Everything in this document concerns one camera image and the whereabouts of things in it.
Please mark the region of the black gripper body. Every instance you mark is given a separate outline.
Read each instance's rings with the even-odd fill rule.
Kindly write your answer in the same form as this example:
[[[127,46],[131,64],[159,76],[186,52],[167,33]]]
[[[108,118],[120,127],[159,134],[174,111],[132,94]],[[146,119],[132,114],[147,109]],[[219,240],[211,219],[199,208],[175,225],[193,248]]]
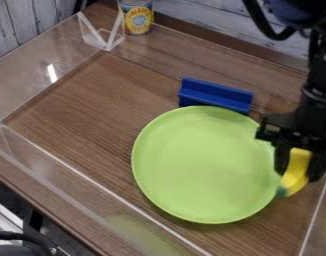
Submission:
[[[326,153],[326,129],[313,121],[302,121],[297,112],[263,115],[255,138],[278,149],[299,148]]]

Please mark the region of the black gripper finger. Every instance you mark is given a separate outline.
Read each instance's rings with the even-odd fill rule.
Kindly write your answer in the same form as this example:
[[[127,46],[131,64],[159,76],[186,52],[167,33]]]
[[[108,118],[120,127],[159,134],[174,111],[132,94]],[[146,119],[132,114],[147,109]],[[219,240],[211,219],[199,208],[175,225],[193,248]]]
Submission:
[[[293,147],[282,142],[275,144],[275,152],[274,152],[274,169],[279,175],[283,175],[289,162],[290,162],[290,154]]]
[[[317,182],[326,173],[326,148],[307,148],[311,152],[310,164],[307,167],[309,182]]]

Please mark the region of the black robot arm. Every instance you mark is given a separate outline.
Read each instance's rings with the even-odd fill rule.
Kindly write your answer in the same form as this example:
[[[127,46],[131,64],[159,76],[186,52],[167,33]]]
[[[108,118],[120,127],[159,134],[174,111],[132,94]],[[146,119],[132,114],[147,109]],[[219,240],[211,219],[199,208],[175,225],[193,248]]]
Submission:
[[[275,147],[275,170],[283,175],[291,165],[291,150],[311,153],[306,168],[309,181],[326,172],[326,0],[242,0],[265,36],[275,41],[307,30],[309,73],[301,100],[289,113],[261,117],[257,138]]]

